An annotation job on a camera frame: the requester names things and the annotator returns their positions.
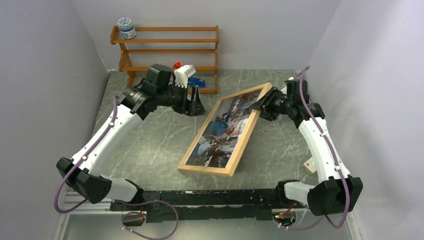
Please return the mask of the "printed street photo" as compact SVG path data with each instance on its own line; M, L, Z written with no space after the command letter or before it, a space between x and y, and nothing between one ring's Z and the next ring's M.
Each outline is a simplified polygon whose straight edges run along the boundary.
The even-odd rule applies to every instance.
M260 93L256 90L221 101L184 164L225 168L251 117L250 105Z

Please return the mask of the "light wooden picture frame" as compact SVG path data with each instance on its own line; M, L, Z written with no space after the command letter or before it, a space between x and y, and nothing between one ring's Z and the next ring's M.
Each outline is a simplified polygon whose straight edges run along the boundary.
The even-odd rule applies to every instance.
M233 176L260 115L251 105L271 88L267 82L219 98L177 169Z

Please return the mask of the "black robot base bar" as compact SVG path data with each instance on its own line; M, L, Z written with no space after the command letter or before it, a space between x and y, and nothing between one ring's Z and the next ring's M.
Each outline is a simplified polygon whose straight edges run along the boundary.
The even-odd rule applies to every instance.
M283 200L275 188L225 190L145 190L136 200L143 206L112 202L112 212L145 212L147 223L175 220L255 219L270 221L272 216L303 209L292 200Z

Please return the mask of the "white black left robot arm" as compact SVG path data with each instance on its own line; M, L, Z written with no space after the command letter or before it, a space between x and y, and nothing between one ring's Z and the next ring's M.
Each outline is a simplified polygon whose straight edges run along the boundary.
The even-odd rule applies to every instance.
M62 157L57 162L63 184L92 204L107 198L123 201L130 210L139 209L143 203L142 188L130 180L103 175L107 158L159 107L170 107L190 117L205 114L198 86L188 85L195 73L195 66L190 64L176 69L151 65L138 85L127 87L113 97L112 113L89 142L71 158Z

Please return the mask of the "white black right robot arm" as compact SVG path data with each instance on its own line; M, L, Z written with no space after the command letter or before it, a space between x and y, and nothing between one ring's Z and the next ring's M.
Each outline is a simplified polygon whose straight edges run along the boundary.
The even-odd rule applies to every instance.
M311 153L318 184L280 181L274 195L276 204L286 208L292 202L301 203L315 216L351 212L363 190L361 178L352 176L337 153L323 109L319 103L310 102L308 82L289 79L285 84L286 92L272 87L249 107L259 111L260 117L267 121L285 115L294 122Z

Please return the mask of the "blue black stapler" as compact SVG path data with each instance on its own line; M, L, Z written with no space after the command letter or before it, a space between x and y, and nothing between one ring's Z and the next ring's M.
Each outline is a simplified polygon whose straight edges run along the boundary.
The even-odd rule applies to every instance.
M202 78L198 78L198 77L189 77L188 78L188 85L189 86L198 86L199 88L205 88L206 87L206 82L204 79Z

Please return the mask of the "orange wooden shelf rack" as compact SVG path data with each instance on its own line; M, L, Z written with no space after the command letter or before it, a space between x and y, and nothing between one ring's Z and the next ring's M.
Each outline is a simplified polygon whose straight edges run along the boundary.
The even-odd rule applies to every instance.
M220 29L216 26L136 26L135 37L123 38L118 26L110 34L110 43L119 45L118 70L127 73L131 87L137 72L161 64L173 67L176 61L194 65L198 72L210 72L213 81L200 89L201 94L217 94L219 90Z

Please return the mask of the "small white red box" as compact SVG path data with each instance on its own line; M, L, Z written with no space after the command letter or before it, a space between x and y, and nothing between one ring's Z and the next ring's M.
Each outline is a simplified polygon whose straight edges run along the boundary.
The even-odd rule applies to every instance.
M313 173L315 173L317 171L317 169L316 169L316 166L315 166L314 159L311 157L306 162L304 162L303 165L302 165L302 169L307 174L313 174Z

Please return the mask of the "white blue lidded jar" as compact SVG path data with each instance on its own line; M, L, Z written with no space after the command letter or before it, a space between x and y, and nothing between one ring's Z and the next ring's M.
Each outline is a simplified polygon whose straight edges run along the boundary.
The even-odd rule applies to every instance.
M122 17L117 21L120 35L123 39L133 39L136 36L136 30L129 17Z

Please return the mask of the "aluminium rail frame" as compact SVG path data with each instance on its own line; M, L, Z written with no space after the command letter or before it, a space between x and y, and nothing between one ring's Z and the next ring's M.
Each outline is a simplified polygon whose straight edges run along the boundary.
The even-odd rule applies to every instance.
M148 222L169 219L162 204L171 208L177 221L188 219L189 207L218 218L246 218L259 210L258 218L272 218L287 230L294 230L294 223L287 220L286 211L277 212L278 208L290 211L300 204L320 218L346 216L353 210L363 182L351 175L339 157L325 114L318 103L309 101L308 83L302 74L286 81L286 91L264 83L220 98L178 169L232 176L258 118L274 121L286 115L306 140L318 174L317 185L284 180L273 189L146 191L131 180L103 175L110 152L158 107L170 107L189 117L206 113L198 87L188 84L195 71L192 65L172 69L154 64L138 85L114 96L112 113L98 132L71 158L57 162L62 184L80 194L83 202L97 204L109 199L111 211L124 212L125 219L139 215Z

